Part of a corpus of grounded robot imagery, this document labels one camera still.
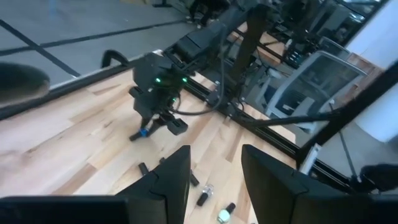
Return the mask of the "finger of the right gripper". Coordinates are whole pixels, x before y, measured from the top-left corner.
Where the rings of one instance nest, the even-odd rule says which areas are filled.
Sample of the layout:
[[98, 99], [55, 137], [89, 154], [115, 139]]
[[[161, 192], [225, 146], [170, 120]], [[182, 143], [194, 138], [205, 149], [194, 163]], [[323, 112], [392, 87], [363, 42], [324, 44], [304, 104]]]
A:
[[143, 130], [148, 131], [150, 129], [149, 124], [150, 124], [151, 121], [152, 121], [151, 117], [144, 117], [143, 116], [142, 119], [141, 119], [140, 130], [141, 131], [143, 131]]
[[165, 126], [168, 122], [168, 115], [167, 114], [160, 114], [158, 118], [153, 120], [152, 127], [160, 128]]

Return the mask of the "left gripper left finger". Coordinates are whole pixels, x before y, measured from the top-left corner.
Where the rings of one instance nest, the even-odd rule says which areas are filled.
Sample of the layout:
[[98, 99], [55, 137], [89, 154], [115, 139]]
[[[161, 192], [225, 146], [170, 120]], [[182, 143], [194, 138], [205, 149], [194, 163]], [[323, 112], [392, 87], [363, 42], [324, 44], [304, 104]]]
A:
[[190, 146], [183, 145], [119, 193], [127, 200], [118, 224], [183, 224], [190, 189]]

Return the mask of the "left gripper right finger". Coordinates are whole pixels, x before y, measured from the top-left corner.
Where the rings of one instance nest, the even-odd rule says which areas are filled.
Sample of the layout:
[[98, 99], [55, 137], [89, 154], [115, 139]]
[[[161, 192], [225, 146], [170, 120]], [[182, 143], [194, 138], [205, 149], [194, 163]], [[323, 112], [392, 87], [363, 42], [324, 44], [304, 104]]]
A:
[[342, 192], [250, 144], [242, 146], [241, 163], [259, 224], [345, 224]]

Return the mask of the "silver glitter nail polish bottle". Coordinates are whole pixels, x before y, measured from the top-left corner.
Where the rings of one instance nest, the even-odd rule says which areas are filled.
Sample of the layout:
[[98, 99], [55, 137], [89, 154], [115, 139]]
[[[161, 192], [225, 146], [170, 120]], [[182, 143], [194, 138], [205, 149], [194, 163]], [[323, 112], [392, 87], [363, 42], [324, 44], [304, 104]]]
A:
[[206, 185], [201, 191], [201, 195], [198, 198], [196, 205], [202, 207], [203, 204], [213, 195], [214, 186], [211, 184]]

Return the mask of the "mint green nail polish bottle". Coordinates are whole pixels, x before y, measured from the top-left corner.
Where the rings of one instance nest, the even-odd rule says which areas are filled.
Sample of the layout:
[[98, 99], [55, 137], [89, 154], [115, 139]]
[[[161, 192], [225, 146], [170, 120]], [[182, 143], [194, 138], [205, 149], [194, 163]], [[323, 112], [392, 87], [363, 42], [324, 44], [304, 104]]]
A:
[[229, 220], [231, 219], [231, 214], [234, 212], [234, 209], [236, 208], [236, 204], [231, 202], [228, 206], [226, 206], [224, 209], [222, 209], [218, 216], [217, 216], [217, 222], [219, 224], [225, 224], [228, 223]]

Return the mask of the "grey office chair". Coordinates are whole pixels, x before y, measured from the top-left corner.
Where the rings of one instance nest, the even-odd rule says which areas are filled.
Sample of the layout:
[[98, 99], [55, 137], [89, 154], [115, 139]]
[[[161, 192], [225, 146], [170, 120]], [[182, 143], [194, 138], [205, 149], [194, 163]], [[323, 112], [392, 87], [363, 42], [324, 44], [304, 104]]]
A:
[[269, 117], [315, 116], [366, 76], [346, 61], [349, 51], [322, 37], [316, 52], [287, 73], [261, 66], [250, 79], [245, 98]]

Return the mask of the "black curved frame hook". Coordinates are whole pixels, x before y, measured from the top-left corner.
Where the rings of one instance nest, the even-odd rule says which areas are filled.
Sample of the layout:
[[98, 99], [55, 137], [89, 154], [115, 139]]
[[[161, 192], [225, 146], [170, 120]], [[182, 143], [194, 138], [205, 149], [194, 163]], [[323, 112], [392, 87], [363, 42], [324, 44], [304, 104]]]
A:
[[101, 59], [101, 68], [109, 67], [111, 65], [112, 60], [119, 62], [122, 66], [128, 66], [129, 60], [117, 50], [106, 50]]

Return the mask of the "black metal table frame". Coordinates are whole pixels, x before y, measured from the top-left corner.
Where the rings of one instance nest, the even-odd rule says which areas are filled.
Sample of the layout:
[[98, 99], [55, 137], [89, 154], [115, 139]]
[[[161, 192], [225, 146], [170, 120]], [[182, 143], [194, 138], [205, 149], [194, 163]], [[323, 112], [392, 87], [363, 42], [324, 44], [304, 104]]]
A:
[[[128, 66], [122, 64], [107, 69], [102, 68], [99, 72], [51, 87], [49, 93], [38, 100], [27, 100], [27, 103], [19, 103], [16, 106], [7, 106], [5, 109], [0, 109], [0, 111], [2, 111], [0, 112], [0, 120], [15, 116], [32, 108], [39, 107], [73, 91], [77, 91], [83, 87], [87, 87], [88, 85], [92, 85], [96, 82], [103, 81], [106, 78], [111, 78], [119, 73], [128, 71], [135, 66], [135, 61], [141, 56], [142, 55], [130, 58], [129, 64], [127, 64]], [[287, 138], [282, 137], [282, 135], [277, 134], [275, 131], [272, 131], [271, 128], [266, 128], [265, 124], [256, 124], [255, 126], [254, 124], [245, 123], [239, 120], [238, 117], [233, 118], [233, 121], [238, 122], [241, 126], [245, 127], [256, 136], [267, 141], [278, 150], [298, 161], [297, 167], [299, 167], [299, 165], [304, 161], [304, 157], [310, 152], [311, 146], [315, 143], [318, 143], [319, 145], [326, 143], [334, 134], [341, 131], [344, 126], [354, 120], [354, 118], [362, 113], [366, 108], [370, 107], [371, 104], [375, 103], [382, 95], [386, 94], [390, 89], [392, 89], [392, 87], [394, 87], [394, 85], [398, 84], [398, 75], [393, 77], [392, 74], [398, 74], [398, 62], [394, 62], [394, 64], [389, 67], [389, 69], [381, 73], [367, 87], [367, 89], [363, 90], [345, 107], [339, 109], [340, 112], [338, 110], [334, 112], [334, 114], [332, 113], [329, 117], [329, 119], [331, 119], [329, 124], [314, 137], [310, 138], [310, 140], [302, 147], [298, 147], [289, 142]], [[188, 83], [184, 89], [202, 101], [205, 101], [205, 98], [211, 93], [210, 89], [207, 89], [207, 87], [204, 87], [192, 78], [188, 79]], [[353, 182], [350, 182], [347, 177], [343, 177], [342, 174], [319, 160], [315, 162], [313, 171], [321, 177], [321, 180], [326, 181], [327, 184], [336, 189], [345, 190], [347, 192], [359, 189], [358, 187], [355, 188], [355, 186], [352, 185]]]

